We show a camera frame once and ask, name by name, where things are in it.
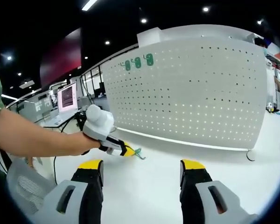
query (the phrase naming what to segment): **white partition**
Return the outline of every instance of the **white partition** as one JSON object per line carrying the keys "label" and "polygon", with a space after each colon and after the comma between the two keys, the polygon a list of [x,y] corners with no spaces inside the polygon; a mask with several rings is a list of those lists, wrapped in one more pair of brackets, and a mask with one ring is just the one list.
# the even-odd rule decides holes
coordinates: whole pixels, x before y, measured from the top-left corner
{"label": "white partition", "polygon": [[103,71],[118,127],[204,145],[255,145],[266,106],[265,57],[256,45],[161,42],[116,57]]}

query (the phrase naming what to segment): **monitor screen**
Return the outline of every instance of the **monitor screen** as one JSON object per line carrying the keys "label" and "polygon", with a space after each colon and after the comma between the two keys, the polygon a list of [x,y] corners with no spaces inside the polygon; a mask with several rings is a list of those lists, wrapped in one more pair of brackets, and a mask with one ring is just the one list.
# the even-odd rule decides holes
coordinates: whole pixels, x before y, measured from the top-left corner
{"label": "monitor screen", "polygon": [[40,67],[42,88],[56,82],[64,74],[79,66],[81,66],[81,34],[80,29],[77,29],[43,55]]}
{"label": "monitor screen", "polygon": [[78,109],[77,83],[72,83],[58,91],[59,112]]}

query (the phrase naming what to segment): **fluorescent light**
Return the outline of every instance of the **fluorescent light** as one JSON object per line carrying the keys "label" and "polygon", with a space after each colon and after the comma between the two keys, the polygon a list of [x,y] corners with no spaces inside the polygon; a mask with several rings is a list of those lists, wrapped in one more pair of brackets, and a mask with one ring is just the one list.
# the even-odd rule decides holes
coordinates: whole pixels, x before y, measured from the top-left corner
{"label": "fluorescent light", "polygon": [[1,96],[4,97],[4,98],[17,100],[17,98],[10,97],[10,96],[8,96],[8,95],[1,94]]}
{"label": "fluorescent light", "polygon": [[86,5],[82,8],[82,11],[88,11],[97,0],[89,0]]}

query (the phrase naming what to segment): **shelf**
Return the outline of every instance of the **shelf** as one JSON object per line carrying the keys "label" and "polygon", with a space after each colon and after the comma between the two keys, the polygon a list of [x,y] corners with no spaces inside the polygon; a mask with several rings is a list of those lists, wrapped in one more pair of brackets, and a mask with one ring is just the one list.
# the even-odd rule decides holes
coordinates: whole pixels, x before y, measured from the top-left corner
{"label": "shelf", "polygon": [[271,62],[276,63],[278,66],[280,66],[280,59],[276,58],[274,55],[271,53],[267,53],[266,58],[269,59]]}

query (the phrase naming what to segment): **computer monitor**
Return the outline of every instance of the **computer monitor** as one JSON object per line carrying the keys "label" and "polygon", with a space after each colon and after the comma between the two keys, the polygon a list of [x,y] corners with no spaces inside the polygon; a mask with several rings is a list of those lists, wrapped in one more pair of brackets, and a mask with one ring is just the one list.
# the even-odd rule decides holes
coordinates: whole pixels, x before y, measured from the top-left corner
{"label": "computer monitor", "polygon": [[58,91],[59,113],[77,110],[77,83],[72,83]]}

